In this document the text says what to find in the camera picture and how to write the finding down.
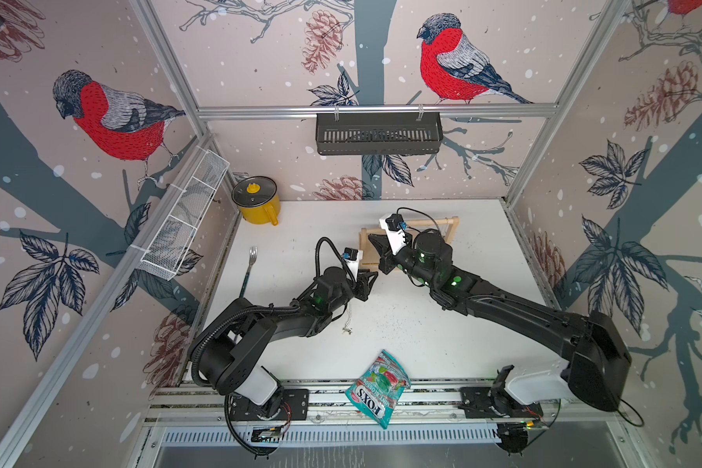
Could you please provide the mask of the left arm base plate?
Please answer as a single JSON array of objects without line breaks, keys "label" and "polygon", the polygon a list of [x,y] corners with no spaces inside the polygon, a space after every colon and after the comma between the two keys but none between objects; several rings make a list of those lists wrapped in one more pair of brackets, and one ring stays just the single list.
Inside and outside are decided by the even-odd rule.
[{"label": "left arm base plate", "polygon": [[284,389],[270,397],[265,404],[257,405],[236,393],[225,402],[224,412],[231,421],[291,421],[306,420],[309,407],[307,389]]}]

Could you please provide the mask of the wooden jewelry display stand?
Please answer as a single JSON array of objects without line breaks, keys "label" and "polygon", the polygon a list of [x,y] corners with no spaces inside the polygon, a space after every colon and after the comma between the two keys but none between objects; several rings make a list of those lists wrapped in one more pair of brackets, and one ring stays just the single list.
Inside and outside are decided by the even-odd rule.
[{"label": "wooden jewelry display stand", "polygon": [[[460,218],[458,216],[453,216],[452,218],[435,218],[435,220],[408,220],[405,221],[407,224],[406,232],[413,236],[413,239],[417,237],[417,230],[423,232],[427,228],[439,228],[444,240],[447,244],[451,244],[454,241],[454,236],[456,235],[456,230],[459,226]],[[370,271],[378,271],[378,265],[380,262],[380,253],[378,249],[372,245],[370,237],[374,237],[374,240],[381,240],[384,244],[387,244],[389,239],[387,231],[383,227],[368,228],[364,227],[359,233],[359,251],[360,251],[360,268]]]}]

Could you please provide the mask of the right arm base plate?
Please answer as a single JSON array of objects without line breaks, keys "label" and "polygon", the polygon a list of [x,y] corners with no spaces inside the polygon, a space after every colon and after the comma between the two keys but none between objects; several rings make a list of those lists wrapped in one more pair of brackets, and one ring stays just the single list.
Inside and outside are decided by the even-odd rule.
[{"label": "right arm base plate", "polygon": [[522,418],[541,419],[543,409],[539,404],[522,405],[506,392],[493,392],[488,387],[462,387],[458,409],[469,419]]}]

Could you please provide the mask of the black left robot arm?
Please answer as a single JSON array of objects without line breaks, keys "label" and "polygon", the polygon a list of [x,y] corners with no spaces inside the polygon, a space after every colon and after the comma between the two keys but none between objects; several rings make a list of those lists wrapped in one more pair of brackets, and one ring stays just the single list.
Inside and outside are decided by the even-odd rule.
[{"label": "black left robot arm", "polygon": [[240,296],[195,339],[187,358],[196,385],[243,397],[273,415],[284,388],[259,366],[266,347],[291,337],[315,337],[341,318],[352,300],[366,301],[378,276],[362,269],[361,250],[340,252],[327,237],[315,247],[312,283],[286,306],[255,305]]}]

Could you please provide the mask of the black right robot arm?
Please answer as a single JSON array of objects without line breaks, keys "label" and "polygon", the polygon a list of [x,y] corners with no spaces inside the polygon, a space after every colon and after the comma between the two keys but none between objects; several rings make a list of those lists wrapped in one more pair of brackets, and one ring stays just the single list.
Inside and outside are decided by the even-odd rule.
[{"label": "black right robot arm", "polygon": [[557,355],[531,369],[502,368],[493,386],[497,397],[522,406],[573,399],[599,411],[618,410],[632,360],[612,318],[551,309],[501,290],[454,266],[452,246],[433,232],[370,234],[368,239],[382,273],[398,268],[427,288],[444,310],[491,321]]}]

